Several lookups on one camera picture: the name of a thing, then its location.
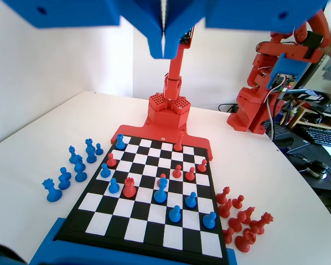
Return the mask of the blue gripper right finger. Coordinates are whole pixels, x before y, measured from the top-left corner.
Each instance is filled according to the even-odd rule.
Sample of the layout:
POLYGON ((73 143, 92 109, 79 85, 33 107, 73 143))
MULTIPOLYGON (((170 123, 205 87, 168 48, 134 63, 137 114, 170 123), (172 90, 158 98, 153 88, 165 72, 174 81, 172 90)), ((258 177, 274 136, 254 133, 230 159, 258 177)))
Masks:
POLYGON ((283 34, 309 24, 323 36, 321 47, 326 47, 330 43, 326 5, 327 1, 167 1, 164 57, 176 57, 180 38, 201 19, 208 28, 283 34))

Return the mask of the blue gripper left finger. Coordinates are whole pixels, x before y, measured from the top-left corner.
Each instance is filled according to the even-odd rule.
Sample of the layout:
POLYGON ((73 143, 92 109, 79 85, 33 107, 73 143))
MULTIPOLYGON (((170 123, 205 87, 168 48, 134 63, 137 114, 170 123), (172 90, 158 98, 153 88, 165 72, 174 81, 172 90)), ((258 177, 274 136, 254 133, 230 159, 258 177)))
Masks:
POLYGON ((15 11, 36 28, 117 26, 124 17, 163 58, 160 1, 15 1, 15 11))

